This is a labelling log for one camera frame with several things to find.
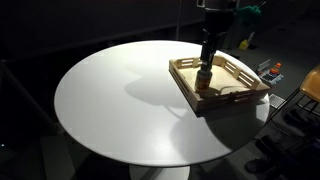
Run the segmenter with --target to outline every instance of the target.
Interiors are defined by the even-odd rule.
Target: floor
[[[271,64],[281,62],[281,73],[284,79],[272,88],[270,94],[276,94],[282,98],[287,98],[304,80],[308,72],[320,63],[320,23],[319,18],[302,17],[292,22],[283,24],[277,28],[257,36],[252,43],[257,47],[255,49],[231,50],[223,49],[231,55],[239,56],[240,60],[250,68],[255,68],[267,59],[271,59]],[[54,112],[50,102],[52,102],[53,93],[59,79],[66,70],[72,67],[81,58],[91,54],[102,47],[113,46],[125,42],[135,41],[137,39],[173,39],[174,33],[170,30],[146,33],[143,35],[117,39],[101,44],[89,46],[86,48],[73,49],[60,54],[50,55],[47,58],[47,64],[37,63],[39,59],[32,60],[33,68],[38,71],[29,71],[30,64],[11,64],[9,68],[18,73],[18,78],[24,83],[32,95],[39,100],[50,115],[54,117]],[[201,31],[198,25],[188,26],[181,29],[180,40],[194,43],[200,43]],[[26,79],[40,79],[42,84],[34,84]],[[6,172],[11,175],[11,179],[45,179],[44,167],[41,157],[41,148],[39,137],[41,125],[37,123],[38,116],[28,108],[28,105],[21,101],[17,95],[13,95],[14,90],[3,88],[1,98],[7,102],[1,103],[2,117],[11,117],[5,121],[1,127],[0,143],[0,172]],[[297,107],[294,102],[301,96],[298,94],[288,105],[270,121],[256,136],[255,139],[264,135],[270,135],[274,141],[280,143],[283,147],[290,147],[296,142],[296,138],[303,135],[299,128],[294,127],[293,123],[285,121],[285,115]],[[130,179],[128,174],[128,165],[115,162],[111,159],[100,157],[90,152],[80,144],[73,141],[68,135],[66,142],[73,160],[74,168],[77,172],[77,178],[83,179]],[[238,151],[221,158],[219,160],[193,165],[189,180],[256,180],[261,179],[261,175],[249,174],[244,169],[244,165],[249,160],[260,158],[263,154],[255,147],[255,139]],[[10,179],[0,175],[0,179]]]

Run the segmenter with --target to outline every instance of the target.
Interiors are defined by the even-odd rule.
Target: white round table
[[[57,117],[76,141],[102,156],[189,174],[189,169],[173,167],[239,149],[259,132],[269,113],[266,95],[196,116],[169,72],[169,60],[200,53],[200,45],[177,41],[135,42],[99,51],[60,81],[54,98]],[[257,77],[237,59],[217,53]]]

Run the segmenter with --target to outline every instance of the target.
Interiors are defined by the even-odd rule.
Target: metal chair
[[[310,73],[306,76],[300,86],[300,92],[304,94],[297,102],[297,104],[301,107],[301,110],[308,110],[309,113],[314,113],[319,116],[320,114],[314,112],[314,110],[320,102],[320,64],[310,71]],[[305,105],[301,105],[300,101],[305,96],[307,96],[310,100]],[[315,104],[311,109],[307,108],[307,106],[311,103]]]

